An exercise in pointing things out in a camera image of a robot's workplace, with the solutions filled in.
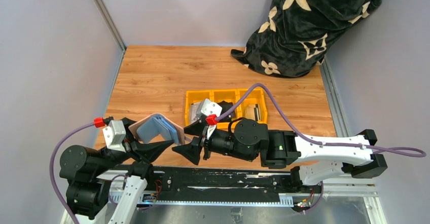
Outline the beige leather card holder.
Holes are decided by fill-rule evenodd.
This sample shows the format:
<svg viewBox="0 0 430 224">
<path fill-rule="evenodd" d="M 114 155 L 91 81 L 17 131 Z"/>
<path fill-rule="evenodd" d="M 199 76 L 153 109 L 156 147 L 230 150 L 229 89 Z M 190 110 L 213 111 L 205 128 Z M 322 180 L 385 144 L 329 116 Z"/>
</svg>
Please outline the beige leather card holder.
<svg viewBox="0 0 430 224">
<path fill-rule="evenodd" d="M 135 138 L 144 144 L 161 135 L 164 140 L 173 140 L 176 145 L 184 145 L 186 137 L 183 127 L 162 114 L 151 114 L 128 127 Z"/>
</svg>

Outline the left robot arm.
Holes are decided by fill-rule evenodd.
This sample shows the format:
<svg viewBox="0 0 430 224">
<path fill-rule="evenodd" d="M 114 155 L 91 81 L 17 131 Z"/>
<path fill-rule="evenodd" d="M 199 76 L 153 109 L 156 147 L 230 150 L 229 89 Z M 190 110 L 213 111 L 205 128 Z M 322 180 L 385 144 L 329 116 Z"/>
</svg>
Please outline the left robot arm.
<svg viewBox="0 0 430 224">
<path fill-rule="evenodd" d="M 62 197 L 55 178 L 51 184 L 71 217 L 73 223 L 105 223 L 107 204 L 112 181 L 99 178 L 101 174 L 133 159 L 125 174 L 123 196 L 117 204 L 111 223 L 129 223 L 142 191 L 155 185 L 162 189 L 162 181 L 154 176 L 153 162 L 172 144 L 174 140 L 164 140 L 144 144 L 138 141 L 129 126 L 134 121 L 129 118 L 115 120 L 113 117 L 96 118 L 92 123 L 81 126 L 61 139 L 64 143 L 75 133 L 90 127 L 100 128 L 105 146 L 99 150 L 71 145 L 60 156 L 59 176 L 66 179 L 66 197 Z"/>
</svg>

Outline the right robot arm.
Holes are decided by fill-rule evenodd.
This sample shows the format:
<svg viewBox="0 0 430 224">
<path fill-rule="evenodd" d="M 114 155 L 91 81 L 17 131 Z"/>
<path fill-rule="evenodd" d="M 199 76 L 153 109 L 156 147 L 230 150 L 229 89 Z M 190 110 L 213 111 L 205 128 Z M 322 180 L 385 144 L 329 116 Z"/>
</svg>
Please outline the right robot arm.
<svg viewBox="0 0 430 224">
<path fill-rule="evenodd" d="M 230 122 L 227 130 L 194 122 L 185 132 L 193 135 L 192 141 L 173 147 L 173 151 L 194 165 L 209 159 L 211 153 L 249 162 L 259 158 L 261 166 L 269 169 L 294 165 L 291 183 L 296 186 L 316 185 L 344 173 L 371 179 L 388 168 L 383 154 L 371 150 L 377 140 L 372 130 L 353 137 L 300 136 L 239 118 Z"/>
</svg>

